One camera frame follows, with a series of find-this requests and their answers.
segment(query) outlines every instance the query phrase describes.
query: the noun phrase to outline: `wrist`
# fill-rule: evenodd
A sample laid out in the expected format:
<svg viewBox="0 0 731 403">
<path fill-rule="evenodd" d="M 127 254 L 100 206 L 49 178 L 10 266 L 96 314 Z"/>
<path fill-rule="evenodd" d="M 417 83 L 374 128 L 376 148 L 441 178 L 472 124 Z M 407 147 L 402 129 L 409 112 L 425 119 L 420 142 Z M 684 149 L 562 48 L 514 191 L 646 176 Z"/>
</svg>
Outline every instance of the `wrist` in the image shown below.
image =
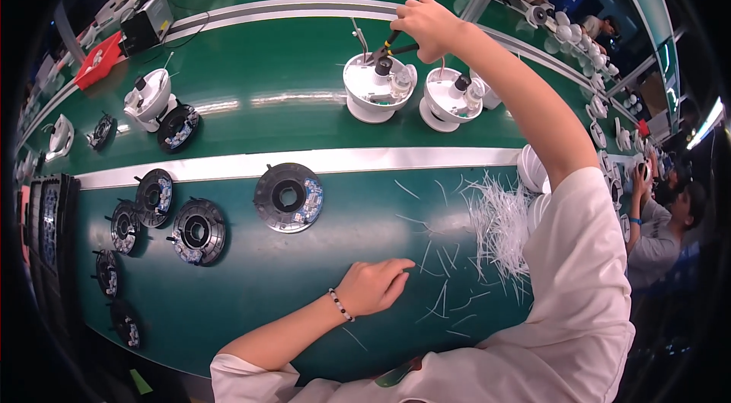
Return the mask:
<svg viewBox="0 0 731 403">
<path fill-rule="evenodd" d="M 313 304 L 317 306 L 318 314 L 330 328 L 335 328 L 347 321 L 329 293 L 317 298 Z"/>
</svg>

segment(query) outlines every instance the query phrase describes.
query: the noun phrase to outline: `black hair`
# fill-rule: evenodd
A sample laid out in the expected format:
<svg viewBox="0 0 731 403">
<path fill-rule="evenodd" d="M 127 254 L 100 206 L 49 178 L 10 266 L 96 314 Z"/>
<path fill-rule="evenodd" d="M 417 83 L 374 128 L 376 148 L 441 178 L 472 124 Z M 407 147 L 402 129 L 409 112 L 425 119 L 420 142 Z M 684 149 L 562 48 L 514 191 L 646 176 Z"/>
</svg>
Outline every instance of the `black hair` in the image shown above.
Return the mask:
<svg viewBox="0 0 731 403">
<path fill-rule="evenodd" d="M 690 208 L 688 215 L 693 217 L 693 223 L 686 227 L 686 230 L 696 228 L 703 220 L 705 214 L 705 189 L 698 181 L 691 181 L 685 188 L 690 197 Z"/>
<path fill-rule="evenodd" d="M 614 17 L 613 15 L 604 16 L 604 20 L 605 21 L 608 21 L 609 22 L 609 25 L 611 25 L 612 28 L 614 29 L 614 36 L 619 35 L 619 32 L 621 32 L 621 27 L 619 25 L 619 20 L 617 20 L 617 18 Z"/>
</svg>

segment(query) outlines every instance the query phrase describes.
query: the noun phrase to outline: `red plastic tray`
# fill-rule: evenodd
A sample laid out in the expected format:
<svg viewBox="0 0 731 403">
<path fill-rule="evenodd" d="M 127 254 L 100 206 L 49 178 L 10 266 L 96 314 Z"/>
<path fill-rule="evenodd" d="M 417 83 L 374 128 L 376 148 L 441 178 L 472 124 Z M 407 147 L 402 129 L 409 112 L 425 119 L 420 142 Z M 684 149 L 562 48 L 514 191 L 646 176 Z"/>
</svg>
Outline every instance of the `red plastic tray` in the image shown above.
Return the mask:
<svg viewBox="0 0 731 403">
<path fill-rule="evenodd" d="M 111 37 L 108 37 L 106 40 L 100 42 L 97 46 L 94 46 L 91 51 L 89 51 L 89 55 L 86 57 L 84 63 L 81 65 L 76 78 L 74 78 L 74 84 L 76 84 L 81 90 L 84 90 L 91 84 L 96 83 L 96 81 L 108 75 L 121 53 L 121 49 L 119 48 L 119 40 L 121 38 L 122 32 L 117 32 Z M 86 69 L 94 63 L 94 56 L 99 49 L 103 50 L 102 60 L 96 65 L 96 67 L 86 72 Z"/>
</svg>

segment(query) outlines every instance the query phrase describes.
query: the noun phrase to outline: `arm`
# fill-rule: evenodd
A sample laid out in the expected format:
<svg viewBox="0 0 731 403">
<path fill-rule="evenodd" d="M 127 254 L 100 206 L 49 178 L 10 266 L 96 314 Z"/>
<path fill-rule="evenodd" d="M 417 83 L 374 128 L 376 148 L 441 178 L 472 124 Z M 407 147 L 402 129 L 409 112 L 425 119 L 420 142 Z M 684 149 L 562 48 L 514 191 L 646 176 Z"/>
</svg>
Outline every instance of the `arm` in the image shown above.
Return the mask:
<svg viewBox="0 0 731 403">
<path fill-rule="evenodd" d="M 579 119 L 528 65 L 434 0 L 408 0 L 396 14 L 391 29 L 404 30 L 419 43 L 422 61 L 454 53 L 490 85 L 543 162 L 553 189 L 580 168 L 598 168 L 594 145 Z"/>
<path fill-rule="evenodd" d="M 409 277 L 404 270 L 414 265 L 409 259 L 356 262 L 335 293 L 353 317 L 383 311 L 404 291 Z M 326 294 L 290 315 L 233 340 L 219 354 L 235 355 L 269 371 L 279 370 L 320 336 L 344 322 L 345 316 Z"/>
<path fill-rule="evenodd" d="M 645 208 L 647 200 L 650 198 L 650 189 L 648 184 L 652 183 L 652 179 L 646 184 L 645 179 L 640 174 L 639 168 L 636 166 L 632 171 L 632 204 L 629 207 L 629 218 L 639 219 L 640 212 Z M 629 223 L 629 241 L 625 244 L 627 257 L 635 247 L 635 243 L 640 239 L 640 225 L 635 222 Z"/>
</svg>

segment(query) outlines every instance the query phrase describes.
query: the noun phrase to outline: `black machine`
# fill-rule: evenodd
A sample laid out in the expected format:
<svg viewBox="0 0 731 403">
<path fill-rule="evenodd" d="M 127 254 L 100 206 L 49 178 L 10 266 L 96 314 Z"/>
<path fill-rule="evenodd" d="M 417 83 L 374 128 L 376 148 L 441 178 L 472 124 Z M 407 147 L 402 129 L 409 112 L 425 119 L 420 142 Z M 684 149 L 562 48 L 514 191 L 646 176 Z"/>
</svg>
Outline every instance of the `black machine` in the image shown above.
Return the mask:
<svg viewBox="0 0 731 403">
<path fill-rule="evenodd" d="M 150 49 L 163 42 L 173 21 L 168 0 L 139 0 L 121 17 L 119 47 L 127 56 Z"/>
</svg>

